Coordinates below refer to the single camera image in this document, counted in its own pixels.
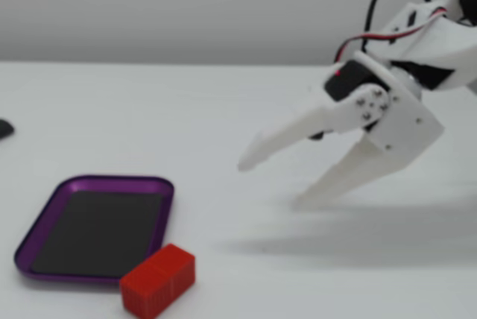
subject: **white wall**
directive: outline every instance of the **white wall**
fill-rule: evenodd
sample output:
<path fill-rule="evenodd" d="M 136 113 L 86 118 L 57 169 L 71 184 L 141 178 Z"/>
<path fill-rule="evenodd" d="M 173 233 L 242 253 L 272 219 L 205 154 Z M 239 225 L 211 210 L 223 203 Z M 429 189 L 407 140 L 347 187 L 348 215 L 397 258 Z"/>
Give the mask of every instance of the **white wall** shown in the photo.
<path fill-rule="evenodd" d="M 378 23 L 382 25 L 405 1 L 408 0 L 381 0 Z M 369 0 L 0 0 L 0 59 L 329 62 L 340 41 L 362 29 L 368 3 Z"/>

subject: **white table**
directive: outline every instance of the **white table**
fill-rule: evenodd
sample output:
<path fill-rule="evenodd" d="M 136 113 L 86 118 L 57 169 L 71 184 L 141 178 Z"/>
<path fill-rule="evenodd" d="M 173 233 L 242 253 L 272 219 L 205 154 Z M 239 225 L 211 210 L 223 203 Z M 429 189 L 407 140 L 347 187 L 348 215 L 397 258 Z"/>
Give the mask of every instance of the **white table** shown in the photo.
<path fill-rule="evenodd" d="M 407 171 L 320 212 L 293 199 L 358 134 L 304 141 L 240 174 L 256 131 L 305 95 L 314 68 L 3 63 L 0 317 L 131 318 L 116 289 L 23 279 L 13 254 L 56 185 L 79 174 L 173 181 L 166 234 L 198 282 L 161 318 L 477 317 L 477 98 L 428 94 L 446 125 Z"/>

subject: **red cube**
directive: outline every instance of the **red cube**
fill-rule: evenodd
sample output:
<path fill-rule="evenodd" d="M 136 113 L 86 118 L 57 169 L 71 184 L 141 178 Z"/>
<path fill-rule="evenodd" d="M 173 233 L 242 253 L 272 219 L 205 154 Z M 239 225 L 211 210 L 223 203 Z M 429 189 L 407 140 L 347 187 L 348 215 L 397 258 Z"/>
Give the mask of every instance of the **red cube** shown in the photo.
<path fill-rule="evenodd" d="M 169 244 L 120 282 L 124 307 L 141 319 L 154 319 L 195 283 L 195 257 Z"/>

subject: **robotic arm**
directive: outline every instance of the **robotic arm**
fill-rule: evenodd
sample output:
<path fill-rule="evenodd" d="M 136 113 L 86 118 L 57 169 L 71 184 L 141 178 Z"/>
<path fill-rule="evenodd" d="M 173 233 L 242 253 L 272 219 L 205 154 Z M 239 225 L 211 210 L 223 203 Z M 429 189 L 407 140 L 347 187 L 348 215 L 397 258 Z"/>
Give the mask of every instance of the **robotic arm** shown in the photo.
<path fill-rule="evenodd" d="M 249 171 L 303 139 L 362 130 L 361 140 L 302 196 L 331 200 L 402 170 L 443 133 L 421 103 L 423 90 L 469 86 L 477 78 L 477 0 L 408 4 L 380 34 L 364 34 L 365 52 L 330 66 L 310 99 L 261 131 L 240 159 Z"/>

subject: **tray rim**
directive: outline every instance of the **tray rim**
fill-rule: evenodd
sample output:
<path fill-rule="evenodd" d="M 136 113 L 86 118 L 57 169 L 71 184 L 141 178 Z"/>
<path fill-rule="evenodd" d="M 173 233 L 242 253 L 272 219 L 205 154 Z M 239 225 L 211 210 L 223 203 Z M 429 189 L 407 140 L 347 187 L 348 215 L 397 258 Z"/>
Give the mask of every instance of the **tray rim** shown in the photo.
<path fill-rule="evenodd" d="M 118 285 L 121 278 L 110 278 L 110 277 L 87 277 L 87 276 L 74 276 L 74 275 L 57 275 L 57 274 L 38 274 L 34 273 L 30 270 L 30 266 L 33 264 L 34 258 L 36 258 L 35 253 L 34 256 L 29 260 L 27 265 L 23 265 L 19 261 L 19 257 L 22 254 L 22 251 L 25 249 L 25 245 L 30 240 L 32 234 L 34 233 L 35 229 L 37 228 L 39 222 L 45 215 L 46 211 L 50 206 L 54 204 L 55 199 L 58 198 L 59 192 L 68 186 L 70 183 L 81 181 L 81 180 L 132 180 L 132 181 L 156 181 L 167 188 L 167 191 L 157 192 L 163 196 L 162 205 L 159 209 L 159 213 L 157 214 L 156 219 L 156 226 L 154 228 L 154 233 L 151 238 L 151 243 L 149 245 L 148 252 L 146 254 L 145 260 L 157 250 L 162 247 L 165 230 L 168 223 L 168 217 L 171 211 L 171 205 L 174 198 L 175 187 L 174 184 L 163 178 L 163 177 L 155 177 L 155 176 L 135 176 L 135 175 L 94 175 L 94 174 L 85 174 L 70 177 L 60 184 L 56 186 L 54 191 L 51 193 L 48 201 L 46 202 L 45 206 L 42 208 L 38 216 L 36 217 L 35 221 L 27 231 L 25 237 L 20 242 L 20 245 L 17 247 L 13 261 L 15 262 L 16 268 L 19 272 L 27 278 L 36 279 L 41 281 L 53 281 L 53 282 L 90 282 L 90 283 L 100 283 L 100 284 L 113 284 Z"/>

